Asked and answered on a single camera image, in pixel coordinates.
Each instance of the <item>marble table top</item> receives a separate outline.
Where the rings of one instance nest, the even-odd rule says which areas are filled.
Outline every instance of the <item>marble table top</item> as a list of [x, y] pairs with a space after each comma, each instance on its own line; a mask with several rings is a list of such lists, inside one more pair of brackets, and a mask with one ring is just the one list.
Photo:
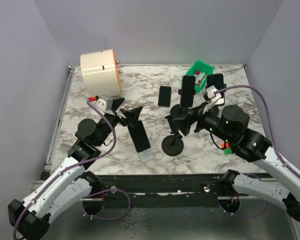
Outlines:
[[[117, 144], [114, 150], [95, 163], [89, 170], [98, 175], [144, 175], [144, 174], [209, 174], [224, 173], [233, 169], [242, 173], [264, 172], [262, 169], [248, 163], [234, 154], [225, 155], [222, 150], [215, 147], [207, 131], [194, 133], [195, 124], [190, 134], [184, 137], [183, 152], [175, 157], [166, 155], [161, 147], [164, 137], [170, 134], [170, 127], [165, 116], [169, 115], [170, 108], [158, 106], [160, 86], [171, 86], [171, 106], [178, 104], [182, 76], [190, 66], [167, 65], [127, 65], [121, 66], [123, 71], [121, 79], [125, 102], [122, 107], [129, 110], [139, 105], [143, 106], [140, 114], [146, 133], [148, 135], [155, 158], [141, 162], [127, 127], [118, 125], [115, 128]], [[227, 86], [248, 85], [247, 76], [242, 65], [217, 65], [213, 73], [222, 73]], [[67, 156], [68, 150], [77, 138], [78, 123], [85, 118], [92, 118], [96, 122], [100, 117], [90, 109], [87, 104], [88, 93], [82, 79], [81, 68], [77, 67], [71, 83], [64, 117], [58, 136], [57, 146], [52, 158], [51, 171], [55, 170]], [[193, 106], [204, 101], [201, 94], [194, 96]], [[237, 104], [250, 115], [249, 128], [264, 133], [261, 119], [249, 89], [233, 89], [225, 94], [225, 105]], [[110, 146], [101, 146], [105, 152]]]

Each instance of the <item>white wall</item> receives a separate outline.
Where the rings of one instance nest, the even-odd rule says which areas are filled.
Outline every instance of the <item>white wall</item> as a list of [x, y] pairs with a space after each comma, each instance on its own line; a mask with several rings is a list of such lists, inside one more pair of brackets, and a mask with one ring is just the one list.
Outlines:
[[[300, 0], [282, 3], [246, 73], [269, 104], [280, 152], [300, 169]], [[268, 127], [259, 98], [256, 103]]]
[[125, 64], [247, 64], [283, 0], [34, 0], [71, 65], [115, 49]]
[[0, 240], [43, 169], [68, 64], [32, 0], [0, 0]]

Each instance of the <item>smartphone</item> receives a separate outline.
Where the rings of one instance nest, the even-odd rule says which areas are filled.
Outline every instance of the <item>smartphone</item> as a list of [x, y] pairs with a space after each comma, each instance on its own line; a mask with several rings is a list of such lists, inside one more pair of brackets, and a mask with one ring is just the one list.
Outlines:
[[171, 87], [160, 86], [158, 106], [169, 108], [170, 102], [171, 102]]
[[196, 77], [184, 75], [181, 83], [180, 107], [191, 108], [194, 104]]
[[[224, 75], [222, 73], [210, 74], [206, 77], [206, 86], [205, 88], [209, 88], [211, 86], [215, 86], [216, 89], [224, 89], [227, 85], [224, 82]], [[223, 106], [225, 105], [225, 93], [221, 92], [221, 98], [215, 103], [215, 106]]]
[[136, 127], [128, 125], [128, 130], [131, 135], [135, 150], [141, 153], [144, 150], [151, 148], [150, 142], [142, 121], [138, 121]]

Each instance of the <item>red object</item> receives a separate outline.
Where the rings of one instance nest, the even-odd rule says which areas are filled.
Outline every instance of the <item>red object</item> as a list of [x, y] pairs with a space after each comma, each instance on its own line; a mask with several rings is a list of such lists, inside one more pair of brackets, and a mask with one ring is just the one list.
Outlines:
[[224, 147], [226, 147], [227, 149], [229, 149], [230, 148], [229, 143], [226, 143], [226, 145], [225, 145], [225, 143], [223, 142], [222, 143], [222, 148], [224, 148]]
[[96, 98], [95, 96], [91, 96], [91, 97], [89, 97], [89, 100], [90, 100], [91, 102], [94, 102], [94, 101], [97, 101], [97, 98]]

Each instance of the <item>green plastic bin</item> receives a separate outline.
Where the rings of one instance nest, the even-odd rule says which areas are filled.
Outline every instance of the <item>green plastic bin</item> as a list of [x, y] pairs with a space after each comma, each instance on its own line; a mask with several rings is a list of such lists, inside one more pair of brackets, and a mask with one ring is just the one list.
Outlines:
[[[186, 72], [185, 75], [193, 76], [195, 75], [195, 72], [198, 70], [202, 73], [205, 73], [206, 75], [210, 75], [214, 72], [214, 69], [215, 69], [214, 66], [211, 66], [203, 61], [197, 60], [192, 65], [192, 67], [190, 67], [190, 69]], [[207, 83], [207, 77], [205, 77], [203, 81], [201, 81], [200, 86], [194, 86], [195, 91], [199, 93], [204, 88], [206, 83]]]

